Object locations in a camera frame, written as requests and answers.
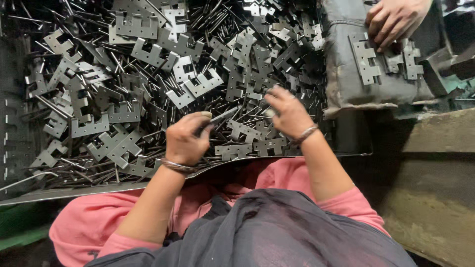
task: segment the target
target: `person's left hand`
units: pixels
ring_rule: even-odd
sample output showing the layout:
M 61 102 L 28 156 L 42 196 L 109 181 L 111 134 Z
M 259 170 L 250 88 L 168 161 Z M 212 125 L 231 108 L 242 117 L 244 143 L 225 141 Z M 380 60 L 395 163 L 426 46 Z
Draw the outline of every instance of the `person's left hand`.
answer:
M 209 132 L 213 125 L 206 126 L 211 120 L 210 112 L 195 112 L 181 118 L 167 128 L 167 152 L 165 157 L 174 163 L 193 166 L 209 148 Z M 196 131 L 206 126 L 200 133 Z
M 366 15 L 378 53 L 394 40 L 409 38 L 429 12 L 432 0 L 381 0 Z

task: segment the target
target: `pile of metal parts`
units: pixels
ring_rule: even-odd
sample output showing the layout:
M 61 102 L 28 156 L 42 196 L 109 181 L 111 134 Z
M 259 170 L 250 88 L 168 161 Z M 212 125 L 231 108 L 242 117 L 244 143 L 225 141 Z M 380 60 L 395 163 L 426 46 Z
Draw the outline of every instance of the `pile of metal parts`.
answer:
M 167 127 L 196 111 L 213 113 L 215 124 L 200 168 L 300 155 L 268 115 L 263 96 L 274 84 L 322 122 L 324 39 L 313 3 L 4 3 L 3 34 L 31 47 L 24 99 L 5 100 L 16 110 L 7 118 L 16 125 L 5 136 L 7 184 L 31 175 L 33 189 L 150 178 L 165 154 Z M 47 143 L 36 152 L 25 138 Z

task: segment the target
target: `bracelet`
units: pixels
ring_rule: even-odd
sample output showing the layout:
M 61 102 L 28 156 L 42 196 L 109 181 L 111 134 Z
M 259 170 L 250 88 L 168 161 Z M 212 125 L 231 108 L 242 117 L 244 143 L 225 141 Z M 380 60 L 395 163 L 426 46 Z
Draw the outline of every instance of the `bracelet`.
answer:
M 290 142 L 290 145 L 291 146 L 300 145 L 305 139 L 307 139 L 307 137 L 313 134 L 316 130 L 318 130 L 318 125 L 314 124 L 312 127 L 306 129 L 299 137 L 293 139 Z
M 167 158 L 161 158 L 160 160 L 162 162 L 162 165 L 164 165 L 165 167 L 177 172 L 184 173 L 184 174 L 194 173 L 199 170 L 199 168 L 196 168 L 196 167 L 189 167 L 189 166 L 171 162 Z

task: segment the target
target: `fingernail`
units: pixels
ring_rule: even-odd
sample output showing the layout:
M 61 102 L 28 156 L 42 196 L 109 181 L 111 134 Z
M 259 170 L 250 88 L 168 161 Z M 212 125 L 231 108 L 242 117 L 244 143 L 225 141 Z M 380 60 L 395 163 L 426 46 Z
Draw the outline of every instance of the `fingernail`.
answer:
M 213 113 L 209 112 L 209 111 L 202 111 L 201 112 L 201 116 L 206 116 L 208 118 L 212 118 L 213 117 Z

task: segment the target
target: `gray cloth bag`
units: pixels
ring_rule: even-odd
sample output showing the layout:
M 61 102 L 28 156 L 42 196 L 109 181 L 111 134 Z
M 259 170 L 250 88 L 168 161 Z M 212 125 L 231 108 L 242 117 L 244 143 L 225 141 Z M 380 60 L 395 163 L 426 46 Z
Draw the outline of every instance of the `gray cloth bag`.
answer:
M 362 0 L 323 0 L 322 4 L 328 20 L 324 46 L 328 81 L 326 118 L 336 117 L 342 109 L 395 108 L 434 98 L 422 76 L 419 80 L 406 80 L 403 74 L 386 74 L 384 56 L 378 53 L 374 60 L 380 66 L 381 85 L 364 86 L 348 35 L 367 32 L 364 21 L 371 5 Z

